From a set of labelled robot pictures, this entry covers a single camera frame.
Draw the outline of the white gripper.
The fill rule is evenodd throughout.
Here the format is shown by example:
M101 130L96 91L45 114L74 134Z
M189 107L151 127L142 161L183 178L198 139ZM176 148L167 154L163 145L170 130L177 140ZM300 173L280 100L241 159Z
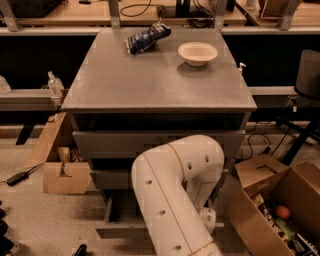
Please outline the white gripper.
M199 216L208 232L212 233L216 225L216 211L212 208L202 207Z

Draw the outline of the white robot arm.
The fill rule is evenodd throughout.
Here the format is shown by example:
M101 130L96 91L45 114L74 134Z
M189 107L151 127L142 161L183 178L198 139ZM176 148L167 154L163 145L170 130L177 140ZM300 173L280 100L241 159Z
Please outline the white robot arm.
M188 136L134 161L134 193L157 256L222 256L199 211L216 187L224 153L213 138Z

